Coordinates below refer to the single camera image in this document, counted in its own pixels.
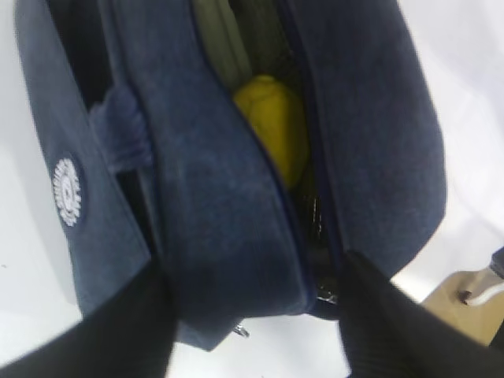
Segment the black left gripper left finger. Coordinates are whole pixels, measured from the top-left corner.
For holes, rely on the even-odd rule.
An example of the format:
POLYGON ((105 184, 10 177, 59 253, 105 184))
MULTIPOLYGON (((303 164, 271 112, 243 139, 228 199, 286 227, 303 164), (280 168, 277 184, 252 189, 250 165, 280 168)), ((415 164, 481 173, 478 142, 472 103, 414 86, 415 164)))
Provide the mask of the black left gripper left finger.
POLYGON ((3 377, 163 377, 176 307, 152 261, 102 307, 48 344, 2 367, 3 377))

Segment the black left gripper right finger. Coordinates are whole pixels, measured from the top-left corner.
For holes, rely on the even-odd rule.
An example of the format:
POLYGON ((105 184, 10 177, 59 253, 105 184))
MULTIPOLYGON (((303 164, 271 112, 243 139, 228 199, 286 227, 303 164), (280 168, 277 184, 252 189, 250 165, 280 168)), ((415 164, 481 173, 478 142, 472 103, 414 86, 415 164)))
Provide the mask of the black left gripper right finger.
POLYGON ((339 275, 339 330, 352 377, 501 377, 503 353, 413 302, 359 253, 339 275))

